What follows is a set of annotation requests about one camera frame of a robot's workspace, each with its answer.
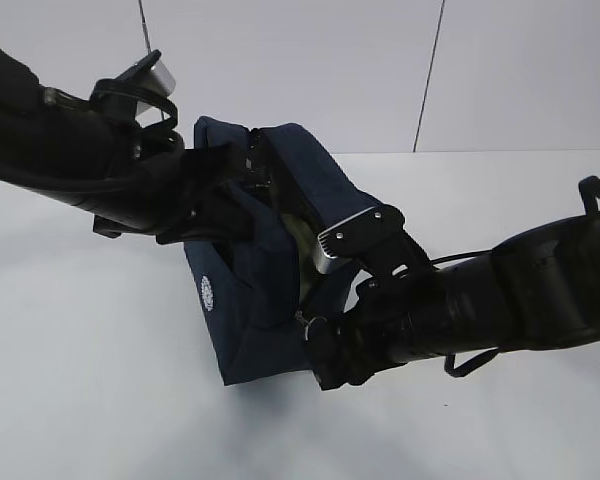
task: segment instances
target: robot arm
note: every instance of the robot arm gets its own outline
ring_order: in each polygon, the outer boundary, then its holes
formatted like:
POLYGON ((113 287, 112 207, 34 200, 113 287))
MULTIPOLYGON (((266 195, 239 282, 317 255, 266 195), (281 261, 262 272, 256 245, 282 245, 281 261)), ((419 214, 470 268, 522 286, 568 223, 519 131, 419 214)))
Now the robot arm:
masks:
POLYGON ((325 232, 335 258, 355 258, 372 278, 339 318, 316 317, 305 348, 323 390, 361 385, 376 372, 446 357, 463 377, 515 350, 600 341, 600 180, 580 182, 585 215, 519 234, 438 270, 381 206, 325 232), (456 367, 455 355, 486 350, 456 367))
POLYGON ((173 131, 175 82, 154 51, 89 100, 44 87, 0 50, 0 180, 95 214, 94 231, 152 235, 160 244, 248 238, 251 218, 216 188, 240 178, 232 145, 185 150, 173 131), (146 105, 167 118, 142 128, 146 105))

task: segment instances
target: circular emblem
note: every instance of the circular emblem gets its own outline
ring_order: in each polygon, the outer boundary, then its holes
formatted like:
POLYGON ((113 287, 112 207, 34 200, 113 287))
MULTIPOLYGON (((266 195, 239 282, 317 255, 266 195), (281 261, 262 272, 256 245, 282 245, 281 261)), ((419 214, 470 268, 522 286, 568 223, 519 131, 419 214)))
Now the circular emblem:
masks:
POLYGON ((200 295, 202 296, 202 303, 207 312, 213 310, 213 289, 211 288, 211 282, 207 276, 203 276, 200 280, 200 295))

